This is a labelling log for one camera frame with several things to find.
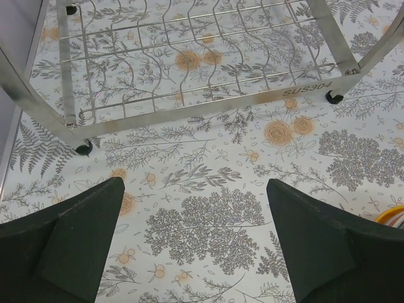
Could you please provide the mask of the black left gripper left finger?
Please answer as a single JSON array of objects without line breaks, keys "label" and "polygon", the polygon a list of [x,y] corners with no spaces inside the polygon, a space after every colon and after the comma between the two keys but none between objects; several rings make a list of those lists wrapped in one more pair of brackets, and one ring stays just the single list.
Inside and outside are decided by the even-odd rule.
[{"label": "black left gripper left finger", "polygon": [[1,302],[95,302],[124,190],[112,177],[1,224]]}]

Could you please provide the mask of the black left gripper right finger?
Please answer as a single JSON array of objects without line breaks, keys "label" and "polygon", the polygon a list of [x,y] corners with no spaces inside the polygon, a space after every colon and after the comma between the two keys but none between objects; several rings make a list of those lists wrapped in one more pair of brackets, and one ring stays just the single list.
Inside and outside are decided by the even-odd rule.
[{"label": "black left gripper right finger", "polygon": [[403,231],[278,180],[266,187],[297,302],[403,302]]}]

